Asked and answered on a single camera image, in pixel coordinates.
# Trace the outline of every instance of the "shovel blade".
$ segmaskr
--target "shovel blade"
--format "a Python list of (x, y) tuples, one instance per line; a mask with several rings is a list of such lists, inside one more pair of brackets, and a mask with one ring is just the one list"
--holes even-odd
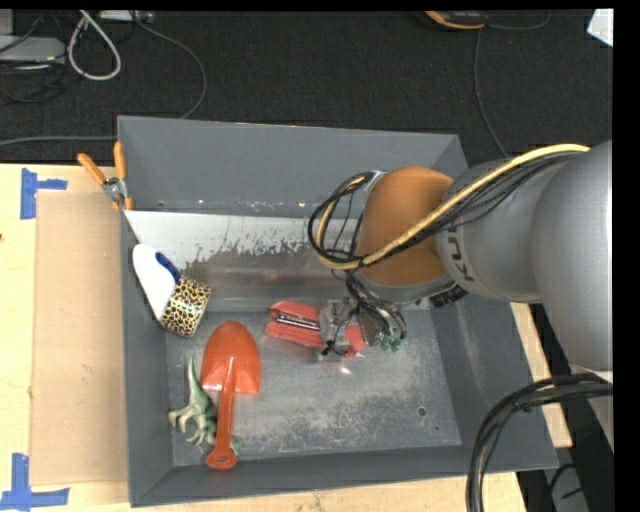
[(240, 322), (221, 324), (207, 342), (202, 356), (200, 385), (203, 389), (220, 390), (229, 363), (233, 359), (237, 393), (260, 391), (260, 354), (255, 340)]

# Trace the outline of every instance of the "black carpet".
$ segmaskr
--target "black carpet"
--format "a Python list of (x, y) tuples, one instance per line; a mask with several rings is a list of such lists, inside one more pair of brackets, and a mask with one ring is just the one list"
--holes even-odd
[[(189, 119), (457, 134), (469, 165), (612, 138), (613, 49), (586, 32), (593, 10), (484, 12), (488, 27), (452, 31), (423, 11), (156, 11), (149, 27), (188, 50), (135, 24), (101, 22), (122, 58), (112, 80), (83, 79), (68, 65), (29, 74), (0, 66), (0, 162), (75, 163), (82, 151), (112, 165), (119, 115), (176, 118), (194, 107)], [(15, 13), (21, 35), (42, 11)], [(79, 19), (46, 11), (34, 35), (66, 43)], [(206, 75), (201, 102), (191, 52)], [(113, 69), (94, 30), (75, 55), (89, 73)], [(51, 136), (107, 140), (8, 143)], [(576, 464), (591, 446), (587, 436), (579, 443)], [(598, 485), (611, 504), (613, 470), (602, 468), (585, 493), (594, 511), (606, 509)], [(525, 496), (545, 490), (540, 474), (522, 481)]]

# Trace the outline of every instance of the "cardboard sheet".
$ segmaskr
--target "cardboard sheet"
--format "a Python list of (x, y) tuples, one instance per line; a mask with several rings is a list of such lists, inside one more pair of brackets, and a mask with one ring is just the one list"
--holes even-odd
[(38, 194), (32, 485), (127, 478), (119, 246), (98, 187)]

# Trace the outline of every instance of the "white cable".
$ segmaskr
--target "white cable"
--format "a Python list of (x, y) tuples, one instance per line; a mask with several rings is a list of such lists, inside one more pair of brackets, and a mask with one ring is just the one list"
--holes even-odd
[[(67, 55), (69, 57), (69, 64), (71, 64), (71, 67), (75, 69), (78, 74), (90, 80), (111, 80), (112, 78), (117, 76), (118, 73), (120, 73), (120, 68), (122, 66), (120, 61), (120, 54), (118, 53), (116, 46), (113, 44), (113, 41), (109, 39), (109, 36), (104, 32), (104, 30), (102, 30), (102, 27), (98, 25), (98, 23), (89, 15), (89, 13), (87, 13), (87, 11), (83, 11), (82, 9), (80, 9), (80, 12), (82, 13), (82, 18), (78, 22), (78, 25), (76, 25), (76, 28), (73, 31), (73, 34), (71, 35), (71, 40), (69, 41), (69, 45), (67, 46)], [(93, 26), (96, 32), (100, 34), (102, 39), (104, 39), (104, 41), (109, 45), (109, 48), (111, 49), (114, 57), (116, 58), (116, 67), (108, 75), (91, 75), (86, 71), (84, 71), (83, 69), (81, 69), (76, 64), (76, 61), (73, 58), (73, 49), (75, 48), (76, 43), (78, 41), (78, 36), (80, 35), (80, 32), (85, 30), (89, 25)]]

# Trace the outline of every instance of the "leopard print tape roll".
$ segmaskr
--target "leopard print tape roll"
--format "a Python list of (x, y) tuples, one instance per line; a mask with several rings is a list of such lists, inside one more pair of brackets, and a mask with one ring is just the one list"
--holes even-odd
[(190, 338), (196, 332), (210, 296), (209, 286), (188, 276), (180, 276), (160, 323), (165, 329)]

